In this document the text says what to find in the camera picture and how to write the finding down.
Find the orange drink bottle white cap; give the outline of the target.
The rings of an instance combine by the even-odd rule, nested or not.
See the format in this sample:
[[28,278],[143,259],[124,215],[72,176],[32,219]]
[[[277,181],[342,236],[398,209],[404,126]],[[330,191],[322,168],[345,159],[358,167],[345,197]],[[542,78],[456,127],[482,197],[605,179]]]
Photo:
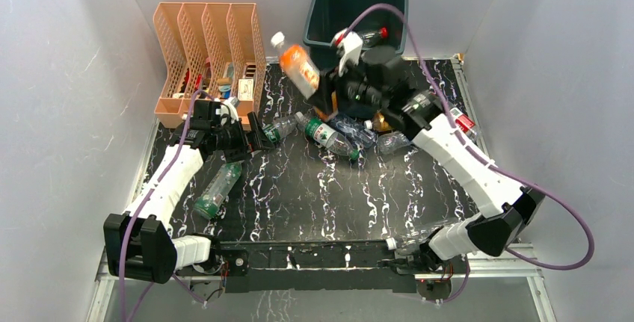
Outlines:
[[307,51],[300,45],[288,43],[285,35],[278,31],[271,38],[271,45],[277,50],[282,70],[310,103],[310,97],[318,88],[320,71]]

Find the red label water bottle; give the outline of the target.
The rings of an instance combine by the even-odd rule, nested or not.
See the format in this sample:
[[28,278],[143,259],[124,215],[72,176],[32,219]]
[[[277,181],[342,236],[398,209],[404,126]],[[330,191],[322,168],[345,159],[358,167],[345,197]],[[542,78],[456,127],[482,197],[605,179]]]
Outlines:
[[370,49],[380,43],[383,43],[389,36],[389,32],[386,27],[358,31],[357,34],[362,40],[363,49]]

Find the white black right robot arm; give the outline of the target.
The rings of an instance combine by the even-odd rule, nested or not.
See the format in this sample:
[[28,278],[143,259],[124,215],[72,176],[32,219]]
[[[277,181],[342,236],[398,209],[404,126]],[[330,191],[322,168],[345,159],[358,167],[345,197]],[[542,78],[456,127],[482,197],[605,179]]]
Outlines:
[[412,267],[439,273],[452,258],[483,252],[500,256],[528,226],[544,193],[497,172],[496,164],[464,133],[455,107],[440,89],[416,89],[403,76],[403,60],[388,46],[372,48],[358,64],[307,72],[304,95],[318,112],[334,113],[338,102],[356,102],[381,113],[387,123],[427,152],[466,191],[477,213],[432,229],[399,247]]

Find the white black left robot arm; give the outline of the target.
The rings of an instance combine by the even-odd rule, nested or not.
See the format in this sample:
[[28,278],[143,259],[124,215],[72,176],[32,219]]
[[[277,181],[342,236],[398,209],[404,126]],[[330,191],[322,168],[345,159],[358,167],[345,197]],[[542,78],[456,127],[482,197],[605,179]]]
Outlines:
[[108,271],[119,278],[164,284],[191,265],[217,273],[223,254],[208,235],[172,238],[167,227],[189,182],[206,159],[221,152],[226,162],[242,162],[273,148],[253,111],[244,129],[235,98],[198,99],[175,129],[163,159],[141,194],[123,212],[106,217],[103,231]]

